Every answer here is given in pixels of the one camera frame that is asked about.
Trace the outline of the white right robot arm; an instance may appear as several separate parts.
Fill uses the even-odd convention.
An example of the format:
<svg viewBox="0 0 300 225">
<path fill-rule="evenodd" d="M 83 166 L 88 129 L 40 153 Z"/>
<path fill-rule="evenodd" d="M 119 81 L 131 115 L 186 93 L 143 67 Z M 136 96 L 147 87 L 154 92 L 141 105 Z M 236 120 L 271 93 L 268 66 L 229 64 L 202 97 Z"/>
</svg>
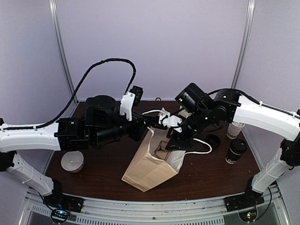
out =
<svg viewBox="0 0 300 225">
<path fill-rule="evenodd" d="M 192 138 L 212 124 L 220 121 L 242 123 L 258 127 L 283 137 L 273 159 L 253 178 L 240 197 L 240 203 L 250 207 L 270 184 L 287 170 L 300 165 L 300 116 L 262 101 L 257 101 L 237 89 L 218 89 L 203 92 L 195 83 L 190 83 L 175 98 L 190 115 L 180 118 L 168 113 L 159 119 L 159 124 L 174 131 L 167 144 L 168 150 L 187 150 L 191 148 Z"/>
</svg>

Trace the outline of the aluminium front rail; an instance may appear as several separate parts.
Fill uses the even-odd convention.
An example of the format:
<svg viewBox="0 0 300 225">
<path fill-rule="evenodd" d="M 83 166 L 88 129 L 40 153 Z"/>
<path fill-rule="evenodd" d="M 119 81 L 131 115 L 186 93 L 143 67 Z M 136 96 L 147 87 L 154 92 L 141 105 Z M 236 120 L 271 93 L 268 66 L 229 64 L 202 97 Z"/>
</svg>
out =
<svg viewBox="0 0 300 225">
<path fill-rule="evenodd" d="M 247 225 L 245 216 L 257 210 L 254 225 L 289 225 L 280 190 L 272 185 L 264 203 L 228 211 L 224 198 L 168 202 L 115 201 L 85 197 L 81 212 L 72 212 L 67 225 Z"/>
</svg>

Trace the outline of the aluminium frame post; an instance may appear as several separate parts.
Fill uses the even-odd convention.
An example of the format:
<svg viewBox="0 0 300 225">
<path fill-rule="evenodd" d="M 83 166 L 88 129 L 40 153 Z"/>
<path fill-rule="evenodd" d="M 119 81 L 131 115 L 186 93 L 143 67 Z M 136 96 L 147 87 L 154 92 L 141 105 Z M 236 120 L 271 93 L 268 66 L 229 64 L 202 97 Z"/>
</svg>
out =
<svg viewBox="0 0 300 225">
<path fill-rule="evenodd" d="M 50 7 L 50 13 L 51 13 L 51 17 L 52 17 L 53 26 L 54 26 L 54 32 L 55 32 L 56 41 L 57 41 L 57 45 L 58 45 L 58 51 L 59 51 L 59 56 L 60 56 L 63 73 L 64 73 L 64 76 L 67 81 L 68 89 L 69 89 L 71 95 L 73 95 L 75 88 L 74 88 L 73 81 L 72 81 L 72 78 L 70 75 L 68 62 L 67 62 L 67 58 L 66 58 L 66 53 L 65 53 L 65 49 L 64 49 L 64 44 L 63 44 L 63 40 L 62 40 L 59 15 L 58 15 L 58 11 L 57 11 L 57 1 L 49 0 L 49 7 Z"/>
<path fill-rule="evenodd" d="M 233 89 L 237 87 L 238 80 L 241 75 L 244 59 L 246 56 L 247 47 L 250 40 L 253 21 L 254 21 L 255 2 L 256 2 L 255 0 L 249 0 L 247 4 L 247 13 L 246 13 L 246 19 L 244 24 L 243 36 L 242 36 L 238 60 L 237 60 L 237 64 L 235 67 L 235 72 L 231 84 L 231 88 Z"/>
</svg>

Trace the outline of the left aluminium frame post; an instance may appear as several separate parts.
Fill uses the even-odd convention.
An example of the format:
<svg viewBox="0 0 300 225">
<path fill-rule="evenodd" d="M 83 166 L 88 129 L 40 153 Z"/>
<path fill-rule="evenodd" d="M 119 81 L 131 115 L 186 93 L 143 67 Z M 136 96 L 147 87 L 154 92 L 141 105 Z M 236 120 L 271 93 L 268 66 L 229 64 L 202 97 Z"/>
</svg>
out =
<svg viewBox="0 0 300 225">
<path fill-rule="evenodd" d="M 58 45 L 58 51 L 59 51 L 59 56 L 60 56 L 63 73 L 64 73 L 64 76 L 67 81 L 68 89 L 69 89 L 71 95 L 73 95 L 75 88 L 74 88 L 73 81 L 72 81 L 72 78 L 70 75 L 68 62 L 67 62 L 67 58 L 66 58 L 66 53 L 65 53 L 65 49 L 64 49 L 64 44 L 63 44 L 63 40 L 62 40 L 59 15 L 58 15 L 58 11 L 57 11 L 57 1 L 49 0 L 49 7 L 50 7 L 50 13 L 51 13 L 51 17 L 52 17 L 53 26 L 54 26 L 54 32 L 55 32 L 56 41 L 57 41 L 57 45 Z"/>
</svg>

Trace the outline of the black paper coffee cup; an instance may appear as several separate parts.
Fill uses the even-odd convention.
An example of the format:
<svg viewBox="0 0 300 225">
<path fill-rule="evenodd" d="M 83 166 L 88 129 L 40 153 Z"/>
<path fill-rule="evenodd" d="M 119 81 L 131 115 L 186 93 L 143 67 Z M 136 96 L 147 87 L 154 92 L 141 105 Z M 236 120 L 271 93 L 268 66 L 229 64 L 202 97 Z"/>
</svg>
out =
<svg viewBox="0 0 300 225">
<path fill-rule="evenodd" d="M 233 151 L 230 149 L 230 146 L 229 146 L 229 149 L 228 149 L 228 151 L 227 151 L 225 160 L 226 160 L 226 162 L 229 163 L 229 164 L 235 164 L 235 163 L 240 159 L 240 157 L 241 157 L 243 154 L 236 154 L 235 152 L 233 152 Z"/>
</svg>

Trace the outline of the right aluminium frame post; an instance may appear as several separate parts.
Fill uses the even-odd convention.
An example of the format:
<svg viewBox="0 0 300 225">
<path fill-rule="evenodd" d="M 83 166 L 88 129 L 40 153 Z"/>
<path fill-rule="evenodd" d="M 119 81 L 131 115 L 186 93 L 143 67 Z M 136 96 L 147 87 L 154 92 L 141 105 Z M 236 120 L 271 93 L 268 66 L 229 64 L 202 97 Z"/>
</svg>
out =
<svg viewBox="0 0 300 225">
<path fill-rule="evenodd" d="M 231 84 L 231 88 L 233 89 L 237 87 L 238 80 L 241 75 L 244 59 L 246 56 L 247 47 L 250 40 L 253 21 L 254 21 L 255 2 L 256 2 L 255 0 L 249 0 L 247 4 L 247 13 L 246 13 L 246 19 L 244 24 L 243 36 L 242 36 L 238 60 L 237 60 L 237 64 L 235 67 L 235 72 Z"/>
</svg>

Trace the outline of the white ceramic bowl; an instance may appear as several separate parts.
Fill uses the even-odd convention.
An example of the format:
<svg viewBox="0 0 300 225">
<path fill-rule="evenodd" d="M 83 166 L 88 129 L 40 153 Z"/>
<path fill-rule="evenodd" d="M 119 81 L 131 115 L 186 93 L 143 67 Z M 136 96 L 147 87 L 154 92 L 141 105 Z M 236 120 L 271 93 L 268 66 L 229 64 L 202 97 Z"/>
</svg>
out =
<svg viewBox="0 0 300 225">
<path fill-rule="evenodd" d="M 61 159 L 61 167 L 69 173 L 78 173 L 83 169 L 84 157 L 80 151 L 69 151 Z"/>
</svg>

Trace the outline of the brown paper takeout bag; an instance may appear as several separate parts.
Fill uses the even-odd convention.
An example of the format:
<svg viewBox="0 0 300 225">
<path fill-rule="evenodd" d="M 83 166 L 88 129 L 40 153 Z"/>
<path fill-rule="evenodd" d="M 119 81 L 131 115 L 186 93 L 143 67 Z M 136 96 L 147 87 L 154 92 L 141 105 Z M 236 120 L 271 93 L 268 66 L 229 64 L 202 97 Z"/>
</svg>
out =
<svg viewBox="0 0 300 225">
<path fill-rule="evenodd" d="M 187 154 L 209 154 L 212 152 L 212 147 L 197 138 L 194 141 L 205 144 L 209 150 L 206 152 L 186 150 L 172 150 L 167 160 L 161 160 L 154 156 L 154 151 L 161 141 L 169 141 L 167 133 L 171 128 L 166 130 L 147 127 L 148 132 L 143 138 L 138 150 L 127 167 L 122 181 L 127 184 L 146 192 L 173 176 L 177 175 L 182 167 L 184 157 Z"/>
</svg>

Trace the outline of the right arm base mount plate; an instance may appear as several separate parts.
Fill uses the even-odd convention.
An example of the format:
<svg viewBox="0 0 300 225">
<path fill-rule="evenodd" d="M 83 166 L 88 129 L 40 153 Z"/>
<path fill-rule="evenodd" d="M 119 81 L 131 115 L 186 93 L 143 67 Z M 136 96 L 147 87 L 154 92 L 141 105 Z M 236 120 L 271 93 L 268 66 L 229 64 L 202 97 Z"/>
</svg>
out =
<svg viewBox="0 0 300 225">
<path fill-rule="evenodd" d="M 226 197 L 224 198 L 224 202 L 227 212 L 231 212 L 262 204 L 264 203 L 264 198 L 262 193 L 249 191 L 240 195 Z"/>
</svg>

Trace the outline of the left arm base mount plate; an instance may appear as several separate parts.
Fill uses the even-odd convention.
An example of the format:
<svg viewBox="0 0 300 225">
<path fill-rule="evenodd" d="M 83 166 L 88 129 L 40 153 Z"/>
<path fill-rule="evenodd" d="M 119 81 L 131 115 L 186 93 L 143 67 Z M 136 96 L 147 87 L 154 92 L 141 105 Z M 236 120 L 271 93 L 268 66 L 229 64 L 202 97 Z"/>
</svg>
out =
<svg viewBox="0 0 300 225">
<path fill-rule="evenodd" d="M 80 213 L 82 211 L 84 199 L 65 194 L 51 194 L 44 196 L 44 202 L 51 207 Z"/>
</svg>

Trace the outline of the cream ribbed ceramic mug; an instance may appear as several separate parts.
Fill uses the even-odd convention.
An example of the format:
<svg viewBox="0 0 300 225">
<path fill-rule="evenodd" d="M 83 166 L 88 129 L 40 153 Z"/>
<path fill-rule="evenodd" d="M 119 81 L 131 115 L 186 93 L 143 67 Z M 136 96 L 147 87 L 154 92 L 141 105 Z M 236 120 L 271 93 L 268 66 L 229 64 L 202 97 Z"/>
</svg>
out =
<svg viewBox="0 0 300 225">
<path fill-rule="evenodd" d="M 180 108 L 180 111 L 178 112 L 178 115 L 187 118 L 191 115 L 191 113 L 188 113 L 184 108 Z"/>
</svg>

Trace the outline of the white cup holding straws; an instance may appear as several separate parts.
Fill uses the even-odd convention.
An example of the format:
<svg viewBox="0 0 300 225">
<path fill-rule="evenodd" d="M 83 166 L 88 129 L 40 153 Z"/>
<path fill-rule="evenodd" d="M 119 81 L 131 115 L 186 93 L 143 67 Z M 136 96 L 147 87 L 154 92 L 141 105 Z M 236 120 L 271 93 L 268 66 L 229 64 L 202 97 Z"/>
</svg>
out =
<svg viewBox="0 0 300 225">
<path fill-rule="evenodd" d="M 244 123 L 237 123 L 237 122 L 232 122 L 229 124 L 228 129 L 227 129 L 227 137 L 230 139 L 235 139 L 241 132 L 241 130 L 244 128 L 245 124 Z"/>
</svg>

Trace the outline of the black plastic cup lid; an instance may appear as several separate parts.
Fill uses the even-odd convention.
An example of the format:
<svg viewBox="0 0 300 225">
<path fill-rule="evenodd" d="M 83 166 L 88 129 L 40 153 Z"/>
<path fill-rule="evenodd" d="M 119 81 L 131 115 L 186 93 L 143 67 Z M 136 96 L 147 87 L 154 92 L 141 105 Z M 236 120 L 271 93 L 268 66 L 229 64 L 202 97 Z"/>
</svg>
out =
<svg viewBox="0 0 300 225">
<path fill-rule="evenodd" d="M 230 143 L 230 149 L 236 154 L 243 154 L 247 150 L 247 144 L 243 139 L 234 139 Z"/>
</svg>

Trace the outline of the stack of black cup lids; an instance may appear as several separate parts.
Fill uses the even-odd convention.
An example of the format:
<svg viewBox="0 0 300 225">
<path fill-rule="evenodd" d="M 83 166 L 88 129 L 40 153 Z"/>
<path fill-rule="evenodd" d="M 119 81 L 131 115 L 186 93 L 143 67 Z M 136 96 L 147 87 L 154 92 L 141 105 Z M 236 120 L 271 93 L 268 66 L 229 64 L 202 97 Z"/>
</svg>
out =
<svg viewBox="0 0 300 225">
<path fill-rule="evenodd" d="M 213 149 L 221 145 L 221 139 L 214 134 L 208 134 L 205 137 L 205 142 L 208 143 Z"/>
</svg>

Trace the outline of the cardboard cup carrier tray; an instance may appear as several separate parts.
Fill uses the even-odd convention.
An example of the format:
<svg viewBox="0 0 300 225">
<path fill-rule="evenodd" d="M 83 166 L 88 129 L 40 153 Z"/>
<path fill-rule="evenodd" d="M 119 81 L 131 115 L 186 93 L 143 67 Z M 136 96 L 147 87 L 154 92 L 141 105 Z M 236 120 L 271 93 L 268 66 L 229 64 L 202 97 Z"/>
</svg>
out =
<svg viewBox="0 0 300 225">
<path fill-rule="evenodd" d="M 161 160 L 167 160 L 169 155 L 171 154 L 171 150 L 167 150 L 168 142 L 167 141 L 161 141 L 158 145 L 158 147 L 154 151 L 154 156 Z"/>
</svg>

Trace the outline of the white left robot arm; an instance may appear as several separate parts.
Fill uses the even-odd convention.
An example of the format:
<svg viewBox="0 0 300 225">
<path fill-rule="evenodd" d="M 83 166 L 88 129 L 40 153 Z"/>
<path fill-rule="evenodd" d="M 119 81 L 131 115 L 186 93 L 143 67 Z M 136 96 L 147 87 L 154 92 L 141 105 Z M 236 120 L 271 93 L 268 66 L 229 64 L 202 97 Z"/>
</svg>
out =
<svg viewBox="0 0 300 225">
<path fill-rule="evenodd" d="M 98 95 L 86 100 L 85 113 L 79 118 L 60 118 L 31 126 L 0 124 L 0 170 L 14 174 L 23 183 L 36 189 L 57 208 L 67 204 L 62 184 L 43 176 L 26 163 L 18 150 L 80 151 L 119 141 L 128 136 L 141 140 L 147 127 L 158 122 L 157 116 L 132 110 L 139 99 L 126 93 L 120 103 L 113 97 Z"/>
</svg>

